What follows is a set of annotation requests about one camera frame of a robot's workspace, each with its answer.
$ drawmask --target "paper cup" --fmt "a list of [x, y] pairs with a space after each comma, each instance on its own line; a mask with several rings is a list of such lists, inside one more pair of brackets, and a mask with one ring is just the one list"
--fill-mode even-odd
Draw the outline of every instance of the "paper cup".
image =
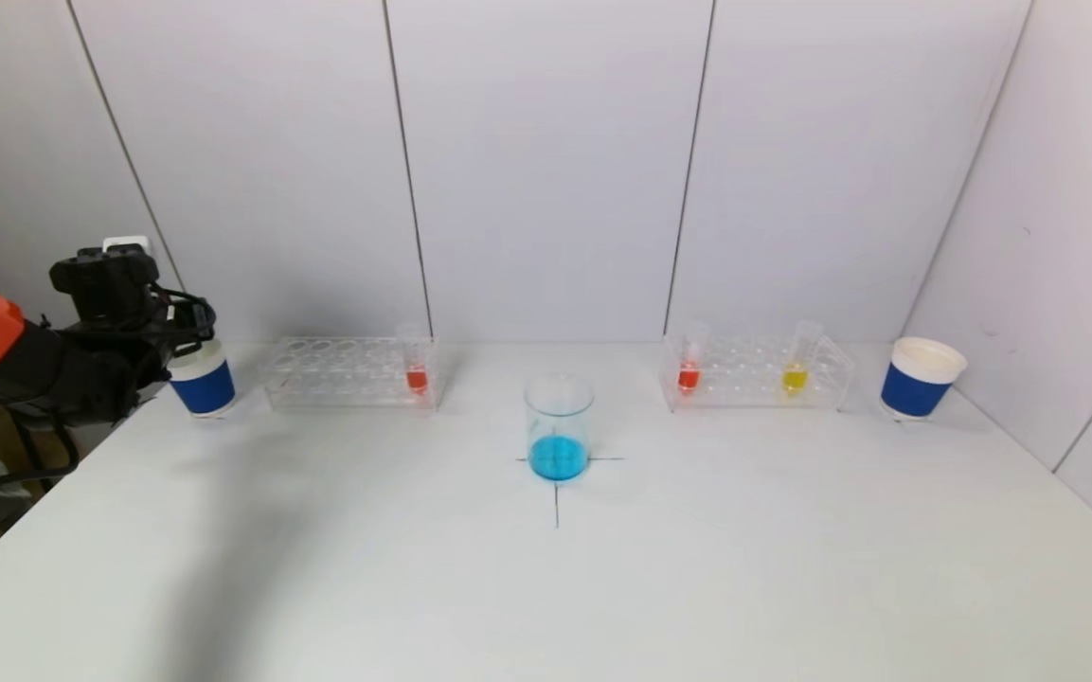
[[170, 385], [193, 416], [213, 416], [234, 402], [234, 379], [221, 340], [205, 340], [195, 354], [168, 362]]
[[900, 338], [882, 384], [882, 404], [901, 419], [926, 418], [965, 368], [966, 358], [945, 344]]

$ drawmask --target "test tube with red liquid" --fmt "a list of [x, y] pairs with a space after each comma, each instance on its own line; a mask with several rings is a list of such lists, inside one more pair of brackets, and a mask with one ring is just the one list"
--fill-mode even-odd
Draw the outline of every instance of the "test tube with red liquid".
[[400, 324], [399, 345], [403, 347], [403, 367], [406, 371], [406, 387], [416, 396], [428, 393], [428, 349], [431, 337], [424, 334], [419, 324]]
[[682, 396], [696, 392], [701, 383], [702, 354], [710, 342], [710, 325], [700, 322], [689, 323], [680, 339], [680, 372], [676, 376], [676, 387]]

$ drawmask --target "glass beaker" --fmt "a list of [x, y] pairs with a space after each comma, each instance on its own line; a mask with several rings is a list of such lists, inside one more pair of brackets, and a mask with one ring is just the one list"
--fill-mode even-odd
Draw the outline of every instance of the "glass beaker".
[[524, 386], [529, 466], [548, 480], [570, 480], [589, 466], [587, 410], [592, 388], [578, 376], [537, 376]]

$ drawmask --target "white cup rim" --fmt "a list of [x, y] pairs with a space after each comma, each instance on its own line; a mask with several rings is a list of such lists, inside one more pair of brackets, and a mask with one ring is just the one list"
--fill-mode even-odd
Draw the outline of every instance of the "white cup rim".
[[[912, 354], [913, 348], [921, 348], [926, 350], [926, 352], [942, 357], [947, 363], [946, 366], [930, 367], [927, 362], [924, 362], [924, 358], [921, 355]], [[906, 361], [916, 363], [917, 366], [936, 371], [952, 371], [956, 374], [961, 374], [969, 363], [966, 362], [966, 356], [958, 352], [952, 346], [947, 346], [940, 340], [933, 340], [923, 336], [904, 336], [900, 338], [900, 340], [895, 342], [895, 354], [903, 356]]]
[[204, 340], [194, 354], [170, 358], [168, 362], [170, 381], [195, 381], [200, 376], [211, 374], [222, 366], [222, 362], [225, 362], [222, 342], [216, 338]]

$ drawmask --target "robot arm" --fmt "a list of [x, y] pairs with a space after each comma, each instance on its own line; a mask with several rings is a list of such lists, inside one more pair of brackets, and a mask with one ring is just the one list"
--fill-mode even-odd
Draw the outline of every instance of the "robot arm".
[[168, 380], [170, 358], [213, 337], [207, 301], [161, 288], [144, 244], [112, 241], [49, 270], [54, 288], [74, 299], [79, 322], [70, 327], [27, 322], [0, 297], [0, 406], [25, 423], [121, 420], [139, 390]]

